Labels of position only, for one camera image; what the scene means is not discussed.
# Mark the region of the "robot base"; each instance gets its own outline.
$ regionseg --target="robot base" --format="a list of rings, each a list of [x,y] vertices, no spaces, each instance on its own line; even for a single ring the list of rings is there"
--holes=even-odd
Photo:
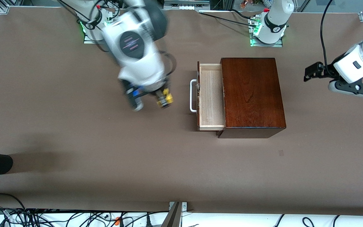
[[[257,25],[257,26],[259,25],[260,21],[261,21],[260,15],[256,15],[254,17],[254,19],[248,19],[247,20],[248,24],[254,24],[254,25]],[[282,47],[282,38],[280,38],[276,43],[273,43],[273,44],[267,44],[267,43],[261,42],[258,39],[258,37],[256,37],[254,35],[256,29],[257,29],[256,27],[249,27],[250,46]]]

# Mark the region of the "metal plate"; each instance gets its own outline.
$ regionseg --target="metal plate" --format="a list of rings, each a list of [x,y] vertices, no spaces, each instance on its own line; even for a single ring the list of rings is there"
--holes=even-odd
[[[103,40],[99,40],[99,41],[94,41],[94,40],[91,40],[88,36],[85,35],[84,37],[84,43],[85,44],[104,44],[105,42]]]
[[[248,19],[247,21],[248,24],[256,24],[250,19]],[[254,27],[248,27],[248,28],[249,28],[250,46],[282,47],[282,38],[279,38],[279,40],[273,44],[263,43],[258,39],[258,37],[253,35],[255,28]]]

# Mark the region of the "open drawer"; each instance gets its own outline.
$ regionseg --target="open drawer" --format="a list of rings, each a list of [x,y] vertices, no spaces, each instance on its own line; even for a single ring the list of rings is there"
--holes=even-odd
[[[225,108],[221,64],[200,64],[198,62],[196,82],[198,130],[223,130],[225,128]]]
[[[197,114],[199,131],[216,131],[218,138],[269,138],[286,128],[274,58],[223,58],[197,67],[190,110]]]

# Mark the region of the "white floor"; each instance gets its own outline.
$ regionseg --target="white floor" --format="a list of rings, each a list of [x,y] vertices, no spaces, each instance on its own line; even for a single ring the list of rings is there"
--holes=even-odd
[[[49,221],[66,221],[73,213],[66,214],[43,214],[43,218]],[[145,213],[127,213],[124,217],[141,217]],[[159,213],[150,215],[151,223],[153,226],[162,224],[167,213]],[[89,218],[89,213],[84,213],[75,219],[72,219],[68,227],[80,227],[80,225]],[[111,220],[119,217],[120,213],[111,213]],[[208,214],[208,213],[183,213],[181,227],[273,227],[278,221],[279,214]],[[310,218],[315,227],[332,227],[334,215],[285,215],[279,227],[304,227],[302,219],[304,217]],[[3,220],[3,215],[0,215],[0,223]],[[15,221],[15,216],[11,216],[10,220]],[[124,220],[124,225],[127,226],[131,219]],[[90,227],[105,227],[110,226],[113,222],[108,221],[93,221]],[[146,227],[147,219],[141,218],[134,223],[134,227]],[[65,227],[66,222],[52,223],[54,227]],[[12,227],[22,227],[22,225],[12,224]],[[336,227],[355,227],[363,226],[362,216],[340,216],[336,221]]]

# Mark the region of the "power cord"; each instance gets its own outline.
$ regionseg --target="power cord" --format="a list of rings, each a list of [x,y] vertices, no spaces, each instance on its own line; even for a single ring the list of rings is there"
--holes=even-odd
[[[323,22],[324,22],[324,17],[326,16],[326,13],[327,13],[327,9],[329,9],[329,6],[332,2],[333,2],[333,0],[330,0],[329,3],[327,3],[327,6],[324,9],[324,13],[323,13],[323,16],[321,17],[321,22],[320,22],[320,41],[321,41],[321,47],[323,48],[324,66],[326,67],[326,71],[330,76],[333,76],[333,75],[330,73],[330,71],[328,69],[328,65],[327,65],[326,47],[324,47],[324,40],[323,40]]]
[[[308,220],[308,221],[311,223],[311,225],[312,225],[312,226],[308,226],[308,225],[305,223],[305,220]],[[313,221],[312,221],[312,220],[310,220],[310,218],[308,218],[308,217],[304,217],[304,218],[302,218],[302,223],[303,223],[303,225],[304,225],[304,226],[306,226],[306,227],[314,227]]]
[[[337,218],[339,217],[340,215],[337,215],[335,218],[334,218],[334,221],[333,221],[333,227],[336,227],[336,221],[337,221]]]
[[[149,213],[147,213],[147,225],[146,227],[152,227],[152,224],[151,224],[151,218],[149,217]]]
[[[124,227],[128,227],[130,224],[134,224],[134,222],[135,222],[135,221],[138,221],[138,220],[140,220],[141,218],[144,218],[144,217],[146,217],[146,216],[148,216],[148,215],[151,215],[151,214],[157,214],[157,213],[167,213],[167,212],[169,212],[169,211],[156,211],[156,212],[150,212],[150,213],[147,213],[146,215],[143,215],[143,216],[141,216],[141,217],[139,217],[139,218],[136,218],[135,220],[133,220],[131,223],[129,223],[129,224],[127,224],[127,225],[125,225]]]
[[[228,11],[235,12],[235,13],[239,14],[239,16],[241,16],[241,17],[243,17],[245,19],[250,19],[250,17],[246,17],[245,15],[243,15],[242,13],[240,13],[239,11],[237,11],[236,9],[230,9]]]
[[[279,226],[279,223],[281,222],[282,217],[284,217],[284,215],[285,214],[281,214],[281,216],[279,216],[278,221],[277,221],[277,224],[275,224],[274,227],[278,227]]]
[[[236,24],[246,25],[246,26],[249,26],[249,27],[256,27],[255,25],[252,25],[252,24],[242,23],[242,22],[238,22],[238,21],[234,21],[234,20],[229,20],[229,19],[225,19],[225,18],[222,18],[222,17],[217,17],[217,16],[214,16],[214,15],[206,14],[206,13],[200,13],[200,14],[205,15],[205,16],[209,16],[209,17],[214,17],[214,18],[217,18],[217,19],[220,19],[220,20],[229,21],[229,22],[236,23]]]

